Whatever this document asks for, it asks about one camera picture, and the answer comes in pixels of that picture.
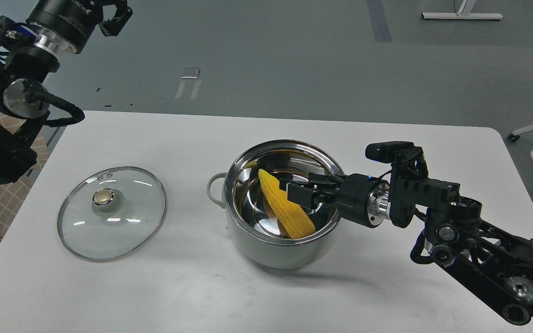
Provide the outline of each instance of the lid rim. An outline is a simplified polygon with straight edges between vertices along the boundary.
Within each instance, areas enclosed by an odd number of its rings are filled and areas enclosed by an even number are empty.
[[[68,251],[70,251],[73,255],[75,255],[76,257],[80,257],[81,259],[87,260],[87,261],[89,261],[91,263],[109,263],[109,262],[112,262],[112,261],[116,261],[116,260],[122,259],[124,257],[127,257],[127,256],[132,255],[133,253],[137,252],[137,250],[139,248],[141,248],[143,244],[148,242],[148,240],[150,240],[150,238],[152,238],[159,231],[160,227],[163,225],[163,222],[164,222],[165,217],[166,217],[166,212],[167,212],[166,190],[163,187],[163,184],[161,183],[161,181],[153,173],[151,173],[150,171],[148,171],[146,169],[143,169],[143,168],[136,167],[136,166],[132,166],[132,165],[115,166],[113,168],[108,168],[108,169],[104,169],[104,170],[98,171],[97,173],[93,173],[92,175],[87,177],[86,180],[87,179],[91,179],[91,177],[99,175],[100,173],[108,173],[108,171],[116,171],[117,169],[123,169],[123,168],[129,168],[129,169],[133,169],[133,170],[139,171],[141,173],[145,173],[146,175],[152,177],[152,179],[154,179],[157,182],[157,185],[159,185],[161,191],[164,194],[163,213],[161,214],[161,218],[160,218],[159,223],[157,224],[157,226],[154,229],[154,231],[151,232],[149,234],[149,236],[145,238],[145,240],[140,242],[139,245],[137,245],[134,248],[130,249],[129,251],[126,251],[125,253],[117,255],[115,257],[91,258],[91,257],[87,257],[86,255],[83,255],[81,253],[78,253],[77,251],[75,251],[72,248],[70,248],[70,246],[65,242],[65,237],[63,236],[63,230],[61,228],[61,223],[62,223],[62,215],[63,215],[62,213],[65,212],[65,209],[68,206],[68,203],[76,195],[76,193],[78,191],[78,188],[83,186],[83,183],[85,183],[85,180],[83,180],[76,187],[74,187],[74,189],[72,189],[71,192],[69,192],[67,197],[65,197],[65,200],[63,200],[63,203],[61,204],[61,208],[59,209],[59,213],[57,213],[57,234],[59,235],[59,239],[61,240],[61,243],[63,244],[63,246]]]

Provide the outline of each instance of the chair wheel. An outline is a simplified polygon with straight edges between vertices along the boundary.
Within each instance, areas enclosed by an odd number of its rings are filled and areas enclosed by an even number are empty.
[[[513,135],[513,133],[509,133],[509,135],[507,135],[507,138],[511,142],[516,142],[520,138],[520,136],[519,135]]]

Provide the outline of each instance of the lid knob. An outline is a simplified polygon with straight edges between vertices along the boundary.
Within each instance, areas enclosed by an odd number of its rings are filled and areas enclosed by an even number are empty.
[[[104,206],[110,202],[112,202],[112,199],[114,198],[114,192],[109,188],[102,188],[102,190],[98,190],[93,194],[92,201],[97,206]]]

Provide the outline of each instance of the screw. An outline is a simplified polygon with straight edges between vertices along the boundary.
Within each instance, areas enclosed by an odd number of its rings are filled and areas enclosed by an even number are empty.
[[[440,240],[444,242],[451,242],[455,240],[457,234],[451,226],[444,226],[438,232],[437,235],[440,237]]]
[[[513,289],[518,297],[524,297],[527,293],[527,287],[522,283],[514,285]]]

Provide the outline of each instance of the white table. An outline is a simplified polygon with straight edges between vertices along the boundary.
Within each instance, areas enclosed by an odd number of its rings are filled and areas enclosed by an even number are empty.
[[[440,268],[412,263],[419,221],[343,221],[330,253],[299,271],[247,259],[205,185],[250,146],[283,138],[373,175],[388,166],[364,158],[367,144],[413,141],[431,177],[461,183],[486,221],[533,237],[533,205],[491,129],[89,111],[65,131],[0,246],[0,333],[533,332],[533,320],[510,325]],[[163,182],[166,221],[129,257],[79,259],[57,236],[59,207],[85,177],[120,165]]]

